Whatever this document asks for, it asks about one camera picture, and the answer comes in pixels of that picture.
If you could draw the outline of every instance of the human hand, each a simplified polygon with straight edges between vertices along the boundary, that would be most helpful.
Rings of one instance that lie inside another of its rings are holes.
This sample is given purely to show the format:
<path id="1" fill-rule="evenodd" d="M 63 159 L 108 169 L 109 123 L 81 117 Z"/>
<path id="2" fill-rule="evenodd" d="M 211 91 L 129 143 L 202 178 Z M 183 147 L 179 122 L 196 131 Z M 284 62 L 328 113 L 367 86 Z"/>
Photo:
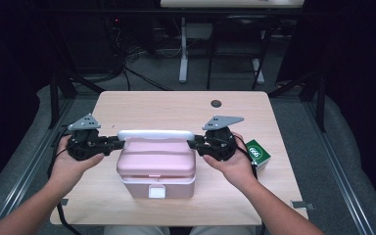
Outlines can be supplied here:
<path id="1" fill-rule="evenodd" d="M 72 190 L 84 171 L 97 165 L 104 158 L 103 154 L 98 154 L 85 161 L 75 160 L 66 150 L 69 139 L 70 136 L 65 136 L 60 140 L 57 149 L 59 156 L 54 162 L 51 177 L 48 181 L 49 184 L 60 190 L 60 193 L 64 196 Z"/>
<path id="2" fill-rule="evenodd" d="M 235 135 L 237 146 L 247 152 L 243 143 L 243 136 L 235 132 L 232 133 Z M 203 158 L 211 167 L 221 171 L 228 182 L 239 190 L 247 187 L 247 184 L 257 181 L 250 160 L 239 150 L 225 162 L 219 162 L 210 155 L 204 155 Z"/>

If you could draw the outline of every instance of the gray carpet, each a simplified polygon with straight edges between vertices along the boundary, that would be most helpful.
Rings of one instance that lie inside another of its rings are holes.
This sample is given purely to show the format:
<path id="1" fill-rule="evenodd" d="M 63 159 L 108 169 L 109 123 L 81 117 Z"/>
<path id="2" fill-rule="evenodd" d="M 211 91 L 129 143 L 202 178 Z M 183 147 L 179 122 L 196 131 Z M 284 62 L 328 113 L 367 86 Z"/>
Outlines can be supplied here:
<path id="1" fill-rule="evenodd" d="M 257 90 L 270 92 L 276 89 L 275 78 L 286 48 L 286 42 L 272 40 L 262 70 L 266 84 L 258 86 Z M 179 55 L 165 57 L 160 54 L 158 57 L 153 57 L 141 54 L 138 60 L 127 65 L 132 70 L 173 90 L 205 90 L 207 59 L 204 54 L 204 42 L 199 41 L 191 46 L 188 82 L 185 84 L 178 82 Z M 129 80 L 132 90 L 158 90 L 157 87 L 146 83 L 135 75 L 129 74 Z M 251 79 L 213 80 L 211 90 L 250 90 L 252 84 Z M 98 83 L 98 85 L 107 90 L 127 90 L 123 74 L 115 79 Z M 92 113 L 96 104 L 97 95 L 93 91 L 80 84 L 75 86 L 79 95 L 61 120 L 62 124 L 69 124 Z M 310 122 L 311 116 L 307 113 L 304 105 L 295 98 L 297 91 L 299 89 L 289 92 L 286 98 L 271 99 L 271 104 L 303 198 L 307 203 L 313 203 L 316 206 L 315 211 L 308 212 L 309 219 L 326 234 L 359 234 L 340 188 L 331 173 L 324 146 L 317 136 L 316 128 Z M 51 118 L 49 88 L 44 87 L 38 92 L 38 96 L 41 105 L 35 121 L 0 175 L 0 211 L 48 130 Z M 339 157 L 351 186 L 376 234 L 376 193 L 360 168 L 359 152 L 352 133 L 338 107 L 329 99 L 326 102 L 325 127 L 334 151 Z M 52 148 L 44 153 L 43 161 L 28 185 L 22 201 L 29 198 L 45 184 L 51 151 Z M 103 231 L 102 227 L 98 226 L 76 226 L 76 228 L 82 234 L 102 234 Z M 47 221 L 39 234 L 70 233 L 63 226 L 53 225 Z"/>

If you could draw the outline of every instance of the person's right forearm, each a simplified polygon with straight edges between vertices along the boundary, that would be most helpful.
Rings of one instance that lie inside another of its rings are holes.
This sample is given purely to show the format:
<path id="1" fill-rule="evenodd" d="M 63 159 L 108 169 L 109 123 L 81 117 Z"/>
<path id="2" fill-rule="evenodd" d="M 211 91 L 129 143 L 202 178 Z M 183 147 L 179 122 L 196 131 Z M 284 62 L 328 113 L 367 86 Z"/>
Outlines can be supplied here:
<path id="1" fill-rule="evenodd" d="M 257 180 L 248 180 L 239 190 L 252 203 L 271 234 L 323 234 Z"/>

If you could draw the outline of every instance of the human arm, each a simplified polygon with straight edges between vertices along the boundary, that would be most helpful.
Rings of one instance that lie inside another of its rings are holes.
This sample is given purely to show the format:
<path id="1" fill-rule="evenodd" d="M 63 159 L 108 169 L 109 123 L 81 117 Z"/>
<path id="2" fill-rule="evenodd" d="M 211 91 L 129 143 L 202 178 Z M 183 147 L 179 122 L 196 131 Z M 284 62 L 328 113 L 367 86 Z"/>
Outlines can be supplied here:
<path id="1" fill-rule="evenodd" d="M 237 145 L 243 150 L 242 137 L 236 134 Z M 204 160 L 220 170 L 224 177 L 239 189 L 251 202 L 270 234 L 323 234 L 314 224 L 283 203 L 255 178 L 250 161 L 240 151 L 226 162 L 219 162 L 211 156 Z"/>
<path id="2" fill-rule="evenodd" d="M 57 153 L 66 149 L 69 136 L 61 139 Z M 72 190 L 88 168 L 97 165 L 103 154 L 78 162 L 67 151 L 55 160 L 44 187 L 8 216 L 0 220 L 0 234 L 36 234 L 57 204 Z"/>

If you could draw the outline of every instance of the person's left forearm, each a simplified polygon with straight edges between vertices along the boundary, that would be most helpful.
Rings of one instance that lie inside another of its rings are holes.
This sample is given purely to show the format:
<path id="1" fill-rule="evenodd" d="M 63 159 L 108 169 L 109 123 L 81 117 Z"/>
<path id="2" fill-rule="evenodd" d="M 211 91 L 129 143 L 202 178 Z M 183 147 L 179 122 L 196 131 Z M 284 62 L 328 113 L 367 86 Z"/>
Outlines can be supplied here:
<path id="1" fill-rule="evenodd" d="M 0 220 L 0 234 L 37 234 L 65 195 L 51 183 Z"/>

